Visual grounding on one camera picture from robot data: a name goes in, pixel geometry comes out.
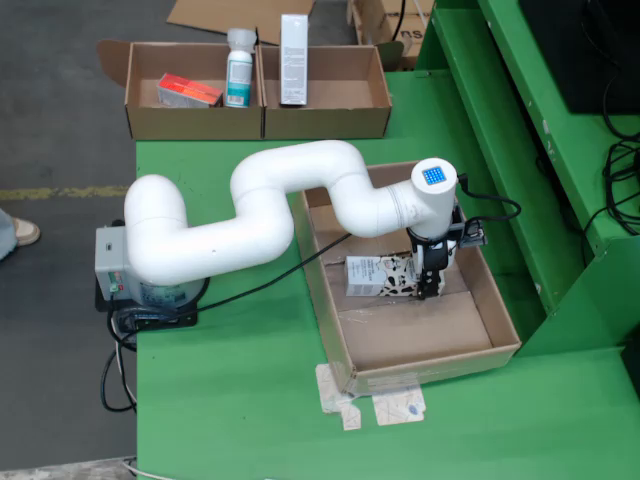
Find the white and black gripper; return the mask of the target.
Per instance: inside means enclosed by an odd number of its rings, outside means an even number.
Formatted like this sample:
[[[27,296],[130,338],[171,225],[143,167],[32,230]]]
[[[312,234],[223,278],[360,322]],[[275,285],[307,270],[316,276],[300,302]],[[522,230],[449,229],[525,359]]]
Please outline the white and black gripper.
[[[450,256],[457,248],[458,234],[447,232],[436,239],[420,236],[411,228],[407,229],[411,242],[412,259],[415,272],[420,274],[417,283],[417,296],[421,300],[441,295],[444,288],[445,270]]]

